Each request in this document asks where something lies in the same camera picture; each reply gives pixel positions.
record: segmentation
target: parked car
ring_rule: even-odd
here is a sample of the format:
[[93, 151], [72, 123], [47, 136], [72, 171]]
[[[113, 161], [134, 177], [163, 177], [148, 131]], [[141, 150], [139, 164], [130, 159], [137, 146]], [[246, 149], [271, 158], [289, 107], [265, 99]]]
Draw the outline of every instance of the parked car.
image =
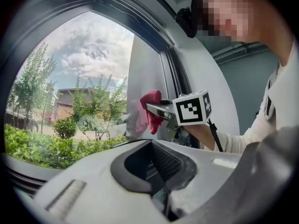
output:
[[[13, 112], [9, 109], [6, 109], [5, 113], [5, 124], [10, 124], [10, 125], [17, 125], [17, 117], [18, 113]], [[24, 121], [25, 121], [25, 116], [22, 114], [19, 114], [19, 121], [18, 121], [18, 128], [23, 129], [24, 128]], [[37, 133], [38, 132], [38, 123], [36, 120], [32, 118], [27, 119], [26, 123], [27, 129], [29, 129], [31, 132]]]
[[127, 133], [127, 119], [129, 115], [126, 114], [118, 118], [113, 126], [107, 130], [108, 139], [115, 139], [117, 137], [126, 136]]

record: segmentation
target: cloud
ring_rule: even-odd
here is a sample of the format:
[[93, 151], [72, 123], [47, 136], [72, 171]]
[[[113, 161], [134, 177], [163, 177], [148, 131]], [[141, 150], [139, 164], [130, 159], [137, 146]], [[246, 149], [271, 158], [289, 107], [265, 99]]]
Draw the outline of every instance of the cloud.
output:
[[60, 55], [63, 74], [108, 78], [115, 83], [128, 75], [134, 34], [98, 14], [81, 14], [48, 35], [47, 56]]

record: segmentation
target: building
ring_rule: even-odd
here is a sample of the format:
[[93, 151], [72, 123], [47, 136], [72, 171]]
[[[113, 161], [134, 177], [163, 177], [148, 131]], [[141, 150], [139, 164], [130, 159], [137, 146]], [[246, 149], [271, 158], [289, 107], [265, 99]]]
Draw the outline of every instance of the building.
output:
[[[91, 99], [91, 94], [89, 93], [90, 88], [80, 88], [85, 96], [84, 101], [89, 102]], [[54, 119], [61, 119], [66, 118], [72, 115], [73, 110], [73, 94], [75, 93], [76, 88], [71, 89], [60, 89], [58, 90], [58, 98], [56, 98], [54, 103]], [[127, 104], [123, 105], [123, 111], [122, 113], [127, 113]]]

